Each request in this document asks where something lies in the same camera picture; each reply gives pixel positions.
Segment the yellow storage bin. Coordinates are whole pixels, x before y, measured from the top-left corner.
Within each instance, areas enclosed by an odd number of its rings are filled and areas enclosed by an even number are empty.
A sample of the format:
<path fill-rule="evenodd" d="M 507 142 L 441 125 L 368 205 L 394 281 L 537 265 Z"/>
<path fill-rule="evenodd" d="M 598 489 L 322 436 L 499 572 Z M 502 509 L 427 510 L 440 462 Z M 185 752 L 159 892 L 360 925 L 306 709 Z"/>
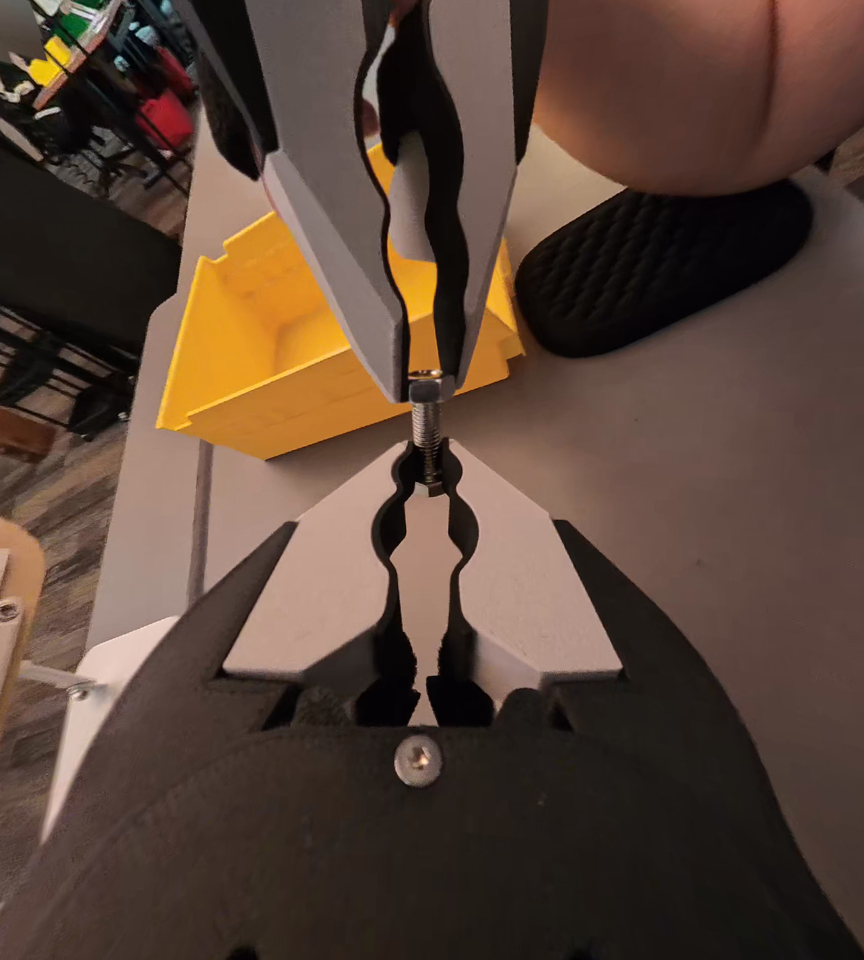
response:
<path fill-rule="evenodd" d="M 64 39 L 52 35 L 44 46 L 45 53 L 29 61 L 28 72 L 32 81 L 39 87 L 47 87 L 59 76 L 65 74 L 65 68 L 71 65 L 73 50 Z"/>

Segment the person's right forearm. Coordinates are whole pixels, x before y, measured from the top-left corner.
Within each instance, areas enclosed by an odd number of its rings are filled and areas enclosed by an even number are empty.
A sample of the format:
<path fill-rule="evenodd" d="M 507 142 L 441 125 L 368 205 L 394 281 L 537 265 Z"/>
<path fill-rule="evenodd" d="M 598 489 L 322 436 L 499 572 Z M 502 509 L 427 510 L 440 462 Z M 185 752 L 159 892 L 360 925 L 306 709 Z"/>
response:
<path fill-rule="evenodd" d="M 638 191 L 749 191 L 864 128 L 864 1 L 555 1 L 534 121 Z"/>

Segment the silver hex bolt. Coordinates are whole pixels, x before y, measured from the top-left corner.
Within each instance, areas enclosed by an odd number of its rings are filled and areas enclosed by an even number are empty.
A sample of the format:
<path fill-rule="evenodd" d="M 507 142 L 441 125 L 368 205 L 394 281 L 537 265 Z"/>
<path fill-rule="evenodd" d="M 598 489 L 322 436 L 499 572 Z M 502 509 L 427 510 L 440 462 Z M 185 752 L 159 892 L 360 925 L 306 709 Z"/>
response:
<path fill-rule="evenodd" d="M 428 498 L 436 498 L 443 493 L 441 402 L 414 402 L 411 414 L 413 445 L 421 460 L 421 484 Z"/>

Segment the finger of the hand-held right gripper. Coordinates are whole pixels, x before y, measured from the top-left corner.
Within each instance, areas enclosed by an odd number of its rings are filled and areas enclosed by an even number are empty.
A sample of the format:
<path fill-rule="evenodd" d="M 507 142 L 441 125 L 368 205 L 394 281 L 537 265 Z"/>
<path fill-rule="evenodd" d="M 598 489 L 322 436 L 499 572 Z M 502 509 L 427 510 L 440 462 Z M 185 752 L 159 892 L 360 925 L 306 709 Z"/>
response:
<path fill-rule="evenodd" d="M 248 1 L 246 10 L 278 138 L 265 181 L 355 354 L 384 397 L 403 402 L 407 311 L 361 116 L 392 3 Z"/>
<path fill-rule="evenodd" d="M 437 269 L 438 366 L 462 389 L 516 178 L 509 2 L 415 2 L 378 72 L 391 249 Z"/>

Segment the yellow plastic bin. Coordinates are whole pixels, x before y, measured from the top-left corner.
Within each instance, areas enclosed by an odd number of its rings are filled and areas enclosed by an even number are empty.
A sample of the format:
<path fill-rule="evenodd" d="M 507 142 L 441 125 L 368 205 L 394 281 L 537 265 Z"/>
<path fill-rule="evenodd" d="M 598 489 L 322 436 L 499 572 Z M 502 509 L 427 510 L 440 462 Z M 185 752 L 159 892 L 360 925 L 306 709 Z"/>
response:
<path fill-rule="evenodd" d="M 354 354 L 274 212 L 201 257 L 157 426 L 260 460 L 405 414 Z"/>

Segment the green storage bin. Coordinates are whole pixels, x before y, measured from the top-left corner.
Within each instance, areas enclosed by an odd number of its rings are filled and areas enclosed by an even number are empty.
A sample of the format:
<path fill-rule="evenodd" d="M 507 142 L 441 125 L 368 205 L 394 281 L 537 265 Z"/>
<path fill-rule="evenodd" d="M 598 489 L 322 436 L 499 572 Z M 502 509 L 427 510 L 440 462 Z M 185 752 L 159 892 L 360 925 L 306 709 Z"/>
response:
<path fill-rule="evenodd" d="M 110 1 L 60 1 L 54 14 L 54 30 L 67 42 L 83 43 L 82 38 L 100 26 L 110 6 Z"/>

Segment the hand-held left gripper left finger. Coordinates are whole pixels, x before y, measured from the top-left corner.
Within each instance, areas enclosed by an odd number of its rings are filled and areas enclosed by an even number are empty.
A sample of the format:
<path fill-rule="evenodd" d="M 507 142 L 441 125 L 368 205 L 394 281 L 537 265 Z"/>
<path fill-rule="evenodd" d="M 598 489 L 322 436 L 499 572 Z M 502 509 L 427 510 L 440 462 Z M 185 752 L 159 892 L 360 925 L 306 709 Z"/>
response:
<path fill-rule="evenodd" d="M 390 555 L 404 538 L 414 445 L 401 442 L 298 520 L 231 647 L 237 678 L 322 688 L 365 726 L 406 726 L 416 660 Z"/>

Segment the white stand base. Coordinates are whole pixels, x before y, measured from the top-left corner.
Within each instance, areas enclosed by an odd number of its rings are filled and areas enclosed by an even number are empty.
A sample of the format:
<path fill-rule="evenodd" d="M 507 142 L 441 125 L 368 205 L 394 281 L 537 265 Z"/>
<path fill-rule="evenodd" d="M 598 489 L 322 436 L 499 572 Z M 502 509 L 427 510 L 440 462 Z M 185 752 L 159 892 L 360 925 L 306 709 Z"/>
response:
<path fill-rule="evenodd" d="M 68 700 L 40 832 L 41 844 L 48 839 L 78 770 L 113 706 L 177 621 L 177 616 L 160 619 L 102 642 L 84 655 L 78 675 L 92 684 Z"/>

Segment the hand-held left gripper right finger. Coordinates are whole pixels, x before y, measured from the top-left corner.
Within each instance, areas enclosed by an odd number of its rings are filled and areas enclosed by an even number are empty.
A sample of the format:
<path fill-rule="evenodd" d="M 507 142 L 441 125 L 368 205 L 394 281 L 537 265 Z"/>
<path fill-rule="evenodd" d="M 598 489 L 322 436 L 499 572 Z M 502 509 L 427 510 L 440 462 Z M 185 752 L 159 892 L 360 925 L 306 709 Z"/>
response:
<path fill-rule="evenodd" d="M 441 466 L 460 559 L 428 678 L 438 726 L 489 726 L 517 690 L 617 678 L 619 656 L 550 514 L 454 440 Z"/>

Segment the black shelf cart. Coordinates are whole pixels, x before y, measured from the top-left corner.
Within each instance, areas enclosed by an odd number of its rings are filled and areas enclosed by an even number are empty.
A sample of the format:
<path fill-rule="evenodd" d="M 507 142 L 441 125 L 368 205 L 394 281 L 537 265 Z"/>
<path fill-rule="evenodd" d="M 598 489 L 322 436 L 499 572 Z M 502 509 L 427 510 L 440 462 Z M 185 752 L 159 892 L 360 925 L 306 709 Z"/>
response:
<path fill-rule="evenodd" d="M 79 391 L 113 372 L 137 379 L 137 368 L 126 353 L 95 353 L 0 306 L 0 407 L 69 433 L 65 425 Z"/>

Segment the black oblong pouch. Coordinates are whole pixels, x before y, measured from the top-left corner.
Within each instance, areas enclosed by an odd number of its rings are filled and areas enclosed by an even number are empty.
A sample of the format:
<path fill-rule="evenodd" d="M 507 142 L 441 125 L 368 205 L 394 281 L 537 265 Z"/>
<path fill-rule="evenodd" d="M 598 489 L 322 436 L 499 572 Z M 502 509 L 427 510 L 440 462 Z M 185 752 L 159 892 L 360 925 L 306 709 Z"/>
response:
<path fill-rule="evenodd" d="M 787 178 L 710 198 L 625 189 L 526 254 L 519 312 L 551 354 L 611 354 L 770 277 L 813 223 L 810 198 Z"/>

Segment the red storage bin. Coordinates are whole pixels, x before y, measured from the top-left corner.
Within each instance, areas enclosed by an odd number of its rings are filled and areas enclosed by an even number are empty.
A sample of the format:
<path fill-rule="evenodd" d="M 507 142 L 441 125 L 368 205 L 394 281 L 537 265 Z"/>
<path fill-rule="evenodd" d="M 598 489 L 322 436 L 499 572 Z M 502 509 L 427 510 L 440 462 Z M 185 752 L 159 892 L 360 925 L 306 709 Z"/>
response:
<path fill-rule="evenodd" d="M 137 79 L 139 126 L 162 152 L 184 149 L 195 132 L 189 108 L 198 89 L 175 55 L 165 47 L 150 50 L 150 65 Z"/>

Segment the black chair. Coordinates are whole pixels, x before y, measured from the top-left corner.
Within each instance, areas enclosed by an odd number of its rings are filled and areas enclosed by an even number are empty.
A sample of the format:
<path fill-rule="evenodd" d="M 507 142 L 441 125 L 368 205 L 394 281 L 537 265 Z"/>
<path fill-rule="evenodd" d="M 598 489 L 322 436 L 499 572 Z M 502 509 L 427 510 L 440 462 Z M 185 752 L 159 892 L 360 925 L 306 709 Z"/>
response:
<path fill-rule="evenodd" d="M 91 352 L 139 357 L 181 246 L 0 149 L 0 306 Z"/>

